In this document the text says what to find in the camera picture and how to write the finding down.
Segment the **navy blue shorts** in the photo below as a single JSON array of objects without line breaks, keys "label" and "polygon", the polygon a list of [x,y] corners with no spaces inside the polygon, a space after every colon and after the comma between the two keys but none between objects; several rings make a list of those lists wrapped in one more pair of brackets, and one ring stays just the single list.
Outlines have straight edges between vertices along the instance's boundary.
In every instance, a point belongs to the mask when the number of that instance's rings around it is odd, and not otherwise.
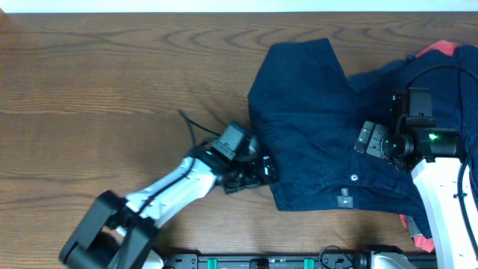
[{"label": "navy blue shorts", "polygon": [[410,176],[355,151],[366,121],[389,124],[394,86],[406,65],[346,77],[327,39],[270,47],[249,92],[254,131],[276,160],[271,188],[281,211],[351,208],[423,218]]}]

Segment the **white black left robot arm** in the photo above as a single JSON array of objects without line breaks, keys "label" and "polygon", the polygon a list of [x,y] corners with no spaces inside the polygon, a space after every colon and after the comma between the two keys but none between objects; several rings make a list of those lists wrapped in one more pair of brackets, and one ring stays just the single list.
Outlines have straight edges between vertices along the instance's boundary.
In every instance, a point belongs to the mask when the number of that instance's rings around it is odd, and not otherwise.
[{"label": "white black left robot arm", "polygon": [[152,253],[161,227],[190,203],[220,186],[227,194],[276,182],[273,156],[259,151],[227,159],[195,146],[170,174],[149,187],[117,196],[99,195],[64,244],[60,261],[68,268],[162,268]]}]

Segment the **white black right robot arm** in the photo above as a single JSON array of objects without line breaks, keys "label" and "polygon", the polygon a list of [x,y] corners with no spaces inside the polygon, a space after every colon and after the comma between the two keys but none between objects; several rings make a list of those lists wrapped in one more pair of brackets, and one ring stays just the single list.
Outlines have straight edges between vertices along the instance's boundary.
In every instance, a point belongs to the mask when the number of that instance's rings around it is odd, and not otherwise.
[{"label": "white black right robot arm", "polygon": [[405,117],[395,129],[367,121],[355,149],[390,161],[412,176],[426,210],[439,268],[477,267],[477,209],[469,158],[456,130],[436,127],[431,117]]}]

